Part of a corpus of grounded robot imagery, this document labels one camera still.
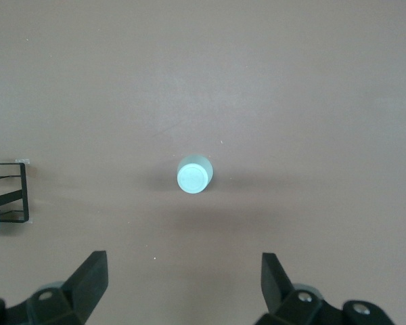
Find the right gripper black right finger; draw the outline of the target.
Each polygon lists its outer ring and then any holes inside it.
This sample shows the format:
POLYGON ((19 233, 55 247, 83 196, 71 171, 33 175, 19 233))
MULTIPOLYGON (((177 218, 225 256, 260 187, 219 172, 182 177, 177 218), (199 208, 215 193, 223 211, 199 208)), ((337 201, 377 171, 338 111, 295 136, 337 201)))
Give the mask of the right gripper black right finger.
POLYGON ((267 306, 257 324, 392 324, 386 312, 368 301, 331 306, 307 288, 295 288, 274 253, 263 253, 261 290, 267 306))

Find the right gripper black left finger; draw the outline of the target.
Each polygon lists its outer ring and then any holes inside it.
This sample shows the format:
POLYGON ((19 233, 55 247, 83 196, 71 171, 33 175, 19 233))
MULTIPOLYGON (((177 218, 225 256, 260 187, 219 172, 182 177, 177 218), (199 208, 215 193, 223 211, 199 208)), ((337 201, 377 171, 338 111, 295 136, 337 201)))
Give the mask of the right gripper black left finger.
POLYGON ((0 324, 85 324, 107 287, 107 252, 94 251, 66 281, 44 286, 13 307, 0 298, 0 324))

